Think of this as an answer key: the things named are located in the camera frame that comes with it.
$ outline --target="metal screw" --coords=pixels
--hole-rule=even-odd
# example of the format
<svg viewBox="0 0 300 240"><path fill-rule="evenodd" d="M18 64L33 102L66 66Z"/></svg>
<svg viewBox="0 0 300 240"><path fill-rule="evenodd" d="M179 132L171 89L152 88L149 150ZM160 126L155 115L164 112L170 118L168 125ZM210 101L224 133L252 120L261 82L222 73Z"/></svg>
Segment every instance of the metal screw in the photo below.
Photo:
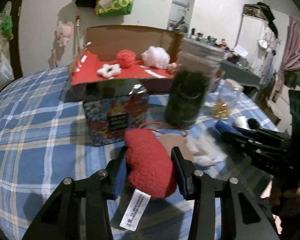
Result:
<svg viewBox="0 0 300 240"><path fill-rule="evenodd" d="M71 183L72 183L72 179L71 178L65 178L63 180L63 184L65 184L65 185L70 185Z"/></svg>
<svg viewBox="0 0 300 240"><path fill-rule="evenodd" d="M196 171L194 171L194 174L195 174L197 177L201 177L201 176L203 176L203 171L196 170Z"/></svg>
<svg viewBox="0 0 300 240"><path fill-rule="evenodd" d="M102 177L103 177L103 176L106 176L107 174L108 174L108 172L107 172L105 169L102 169L102 170L99 170L99 171L98 171L98 175L99 175L99 176L102 176Z"/></svg>
<svg viewBox="0 0 300 240"><path fill-rule="evenodd" d="M232 184L238 184L238 179L237 178L235 178L235 177L232 177L232 178L230 178L230 182L232 183Z"/></svg>

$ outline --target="pink curtain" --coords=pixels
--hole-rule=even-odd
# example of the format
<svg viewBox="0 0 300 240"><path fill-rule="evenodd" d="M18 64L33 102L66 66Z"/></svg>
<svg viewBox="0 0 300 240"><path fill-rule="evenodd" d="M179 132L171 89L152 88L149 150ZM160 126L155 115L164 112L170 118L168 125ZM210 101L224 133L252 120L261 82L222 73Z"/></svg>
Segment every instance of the pink curtain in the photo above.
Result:
<svg viewBox="0 0 300 240"><path fill-rule="evenodd" d="M275 89L277 92L282 91L284 72L300 69L300 21L293 16L289 18L287 41L278 72L278 83Z"/></svg>

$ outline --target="dark green jar contents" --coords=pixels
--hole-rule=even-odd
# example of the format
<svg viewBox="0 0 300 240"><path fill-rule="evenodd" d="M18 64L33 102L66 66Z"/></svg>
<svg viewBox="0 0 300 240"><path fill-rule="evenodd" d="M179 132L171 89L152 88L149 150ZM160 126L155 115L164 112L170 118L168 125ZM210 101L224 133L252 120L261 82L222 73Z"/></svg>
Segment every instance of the dark green jar contents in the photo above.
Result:
<svg viewBox="0 0 300 240"><path fill-rule="evenodd" d="M166 121L179 128L189 128L195 124L209 85L210 78L200 71L178 72L164 114Z"/></svg>

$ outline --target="black label on box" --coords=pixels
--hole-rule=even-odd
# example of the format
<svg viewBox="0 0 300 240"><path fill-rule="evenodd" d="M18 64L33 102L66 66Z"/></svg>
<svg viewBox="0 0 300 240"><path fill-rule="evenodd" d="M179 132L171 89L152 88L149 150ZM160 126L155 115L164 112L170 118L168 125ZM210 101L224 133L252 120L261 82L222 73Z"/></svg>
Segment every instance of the black label on box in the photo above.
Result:
<svg viewBox="0 0 300 240"><path fill-rule="evenodd" d="M108 117L109 131L126 129L129 126L128 114L118 114Z"/></svg>

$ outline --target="bed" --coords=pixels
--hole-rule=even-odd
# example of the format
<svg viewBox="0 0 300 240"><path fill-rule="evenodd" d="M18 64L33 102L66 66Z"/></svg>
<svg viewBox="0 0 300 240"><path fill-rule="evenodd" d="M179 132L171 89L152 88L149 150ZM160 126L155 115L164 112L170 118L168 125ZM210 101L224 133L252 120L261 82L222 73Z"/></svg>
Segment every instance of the bed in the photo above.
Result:
<svg viewBox="0 0 300 240"><path fill-rule="evenodd" d="M210 94L212 106L217 93ZM168 95L149 98L147 121L164 121ZM255 118L261 126L274 124L244 94L234 117ZM213 126L208 113L200 115L189 131L193 136ZM43 203L65 178L84 179L116 157L123 142L92 146L82 102L73 102L66 68L57 68L11 83L0 93L0 228L8 239L20 240ZM250 159L222 146L228 158L209 169L218 179L237 177L248 191L260 196L270 175L250 165ZM133 189L125 188L116 201L108 201L114 239L187 239L193 201L185 201L177 190L165 200L151 200L136 232L119 227ZM220 202L216 200L215 239L221 234Z"/></svg>

